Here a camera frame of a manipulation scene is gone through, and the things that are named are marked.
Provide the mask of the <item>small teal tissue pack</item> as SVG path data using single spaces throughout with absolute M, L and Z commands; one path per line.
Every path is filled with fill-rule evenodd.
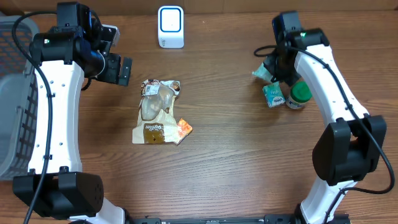
M 262 88 L 269 108 L 273 108 L 285 103 L 285 98 L 280 89 L 279 82 L 271 83 Z

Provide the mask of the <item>green lid jar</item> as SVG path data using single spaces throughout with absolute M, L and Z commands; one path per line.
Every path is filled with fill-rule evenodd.
M 291 89 L 285 102 L 286 105 L 293 109 L 298 110 L 303 108 L 308 101 L 312 98 L 312 93 L 305 82 L 297 82 Z

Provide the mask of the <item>clear snack pouch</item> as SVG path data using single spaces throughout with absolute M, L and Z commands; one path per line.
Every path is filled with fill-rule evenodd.
M 177 80 L 148 79 L 141 83 L 141 101 L 137 125 L 132 130 L 132 143 L 176 144 L 179 141 L 174 102 L 180 89 Z

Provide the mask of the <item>orange tissue pack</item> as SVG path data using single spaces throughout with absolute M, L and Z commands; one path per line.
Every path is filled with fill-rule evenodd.
M 192 126 L 181 118 L 177 123 L 178 138 L 175 142 L 176 145 L 179 145 L 192 131 L 193 131 Z

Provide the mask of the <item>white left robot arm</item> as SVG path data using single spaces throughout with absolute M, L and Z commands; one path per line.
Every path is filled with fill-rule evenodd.
M 80 93 L 92 80 L 126 86 L 132 59 L 111 53 L 115 26 L 78 2 L 60 2 L 57 23 L 34 35 L 25 57 L 37 80 L 33 152 L 26 175 L 12 188 L 29 213 L 70 223 L 131 223 L 124 208 L 104 195 L 101 177 L 83 172 L 78 148 Z

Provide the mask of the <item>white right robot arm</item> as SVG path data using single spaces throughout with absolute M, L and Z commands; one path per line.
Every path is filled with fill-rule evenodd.
M 272 20 L 276 44 L 265 56 L 272 82 L 292 86 L 303 78 L 322 114 L 325 130 L 313 148 L 317 174 L 308 196 L 292 215 L 266 215 L 266 223 L 349 223 L 334 212 L 356 184 L 376 170 L 383 159 L 395 184 L 391 163 L 381 147 L 386 135 L 382 116 L 372 116 L 352 94 L 333 58 L 330 42 L 320 29 L 304 29 L 296 11 L 282 12 Z

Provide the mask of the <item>white barcode scanner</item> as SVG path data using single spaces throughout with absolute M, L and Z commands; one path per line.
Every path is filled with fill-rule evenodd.
M 158 40 L 164 49 L 184 47 L 184 11 L 180 6 L 162 6 L 158 10 Z

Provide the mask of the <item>grey plastic mesh basket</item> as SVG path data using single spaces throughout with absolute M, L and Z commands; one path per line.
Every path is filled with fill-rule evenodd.
M 18 18 L 1 16 L 2 181 L 27 174 L 37 123 L 37 79 L 11 34 Z

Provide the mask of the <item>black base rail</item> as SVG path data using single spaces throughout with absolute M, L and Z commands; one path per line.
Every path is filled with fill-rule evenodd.
M 234 218 L 130 218 L 129 224 L 301 224 L 295 215 L 265 215 L 264 217 L 234 217 Z

